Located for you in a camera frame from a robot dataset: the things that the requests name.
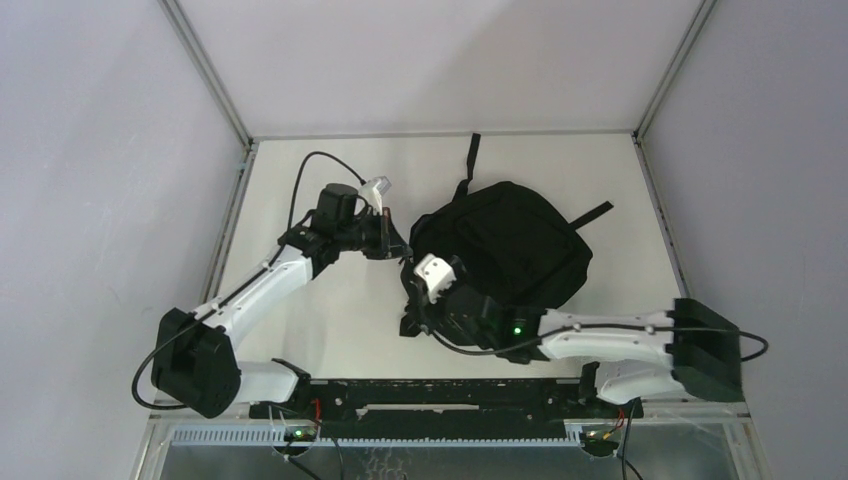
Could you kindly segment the black student backpack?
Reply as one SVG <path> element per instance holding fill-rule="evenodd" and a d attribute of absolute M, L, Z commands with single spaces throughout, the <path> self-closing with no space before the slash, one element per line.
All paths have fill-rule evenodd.
<path fill-rule="evenodd" d="M 428 254 L 458 258 L 472 288 L 501 305 L 560 307 L 587 281 L 593 252 L 579 231 L 612 210 L 612 203 L 567 220 L 541 194 L 511 181 L 472 192 L 480 142 L 480 134 L 473 134 L 466 176 L 452 199 L 410 229 L 413 256 L 401 273 L 408 295 L 399 328 L 403 337 L 421 331 L 413 269 Z"/>

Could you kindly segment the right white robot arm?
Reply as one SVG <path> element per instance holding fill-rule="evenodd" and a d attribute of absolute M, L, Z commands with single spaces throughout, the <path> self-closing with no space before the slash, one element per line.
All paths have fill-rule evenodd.
<path fill-rule="evenodd" d="M 718 403 L 744 399 L 744 332 L 693 298 L 635 315 L 585 315 L 508 305 L 472 287 L 459 261 L 433 254 L 407 263 L 410 319 L 447 349 L 511 363 L 583 361 L 578 402 L 592 416 L 662 394 Z"/>

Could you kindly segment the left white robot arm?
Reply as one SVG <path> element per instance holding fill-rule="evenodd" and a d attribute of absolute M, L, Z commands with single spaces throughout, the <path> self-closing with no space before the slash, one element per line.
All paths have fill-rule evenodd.
<path fill-rule="evenodd" d="M 359 187 L 330 183 L 317 205 L 288 228 L 235 288 L 195 309 L 173 308 L 160 320 L 156 346 L 140 369 L 174 399 L 215 418 L 233 404 L 274 403 L 290 417 L 305 414 L 313 394 L 309 375 L 291 363 L 241 361 L 237 347 L 273 307 L 307 285 L 344 252 L 369 260 L 408 258 L 383 197 L 391 183 L 375 177 Z"/>

